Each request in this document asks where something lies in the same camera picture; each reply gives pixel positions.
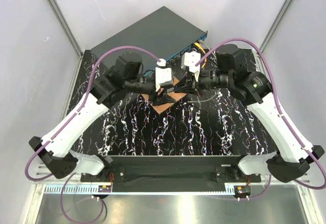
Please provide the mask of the dark grey network switch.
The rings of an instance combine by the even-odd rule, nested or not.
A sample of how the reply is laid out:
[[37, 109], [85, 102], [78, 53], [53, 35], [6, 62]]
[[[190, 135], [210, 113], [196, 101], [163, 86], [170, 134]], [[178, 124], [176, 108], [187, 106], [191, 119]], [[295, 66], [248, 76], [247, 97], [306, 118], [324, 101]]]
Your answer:
[[91, 52], [98, 59], [115, 47], [136, 46], [172, 62], [206, 37], [207, 31], [163, 6], [91, 48]]

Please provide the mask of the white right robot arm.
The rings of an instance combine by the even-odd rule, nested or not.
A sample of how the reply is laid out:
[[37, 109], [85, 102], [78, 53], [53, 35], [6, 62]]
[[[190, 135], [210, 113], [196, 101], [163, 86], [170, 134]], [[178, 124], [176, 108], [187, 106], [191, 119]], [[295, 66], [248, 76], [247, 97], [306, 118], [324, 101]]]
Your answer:
[[324, 154], [324, 149], [312, 145], [287, 118], [271, 77], [248, 70], [247, 52], [235, 44], [222, 45], [215, 52], [217, 67], [210, 70], [201, 70], [199, 52], [186, 52], [181, 57], [181, 69], [186, 74], [175, 85], [174, 91], [199, 96], [203, 90], [227, 89], [267, 130], [277, 150], [241, 157], [231, 169], [234, 180], [240, 182], [249, 175], [270, 174], [283, 183], [296, 181]]

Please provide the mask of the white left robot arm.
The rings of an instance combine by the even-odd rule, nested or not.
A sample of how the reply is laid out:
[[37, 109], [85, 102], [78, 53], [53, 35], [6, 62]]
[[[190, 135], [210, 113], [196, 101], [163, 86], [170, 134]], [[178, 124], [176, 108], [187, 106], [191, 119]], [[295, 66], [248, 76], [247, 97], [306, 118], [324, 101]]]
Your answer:
[[110, 157], [77, 153], [71, 148], [93, 122], [128, 93], [146, 94], [153, 105], [175, 101], [165, 91], [173, 86], [174, 75], [164, 59], [159, 60], [151, 76], [144, 77], [142, 70], [142, 57], [126, 51], [103, 75], [95, 77], [92, 72], [87, 91], [75, 108], [51, 132], [30, 139], [33, 157], [39, 157], [57, 179], [84, 173], [105, 181], [110, 176]]

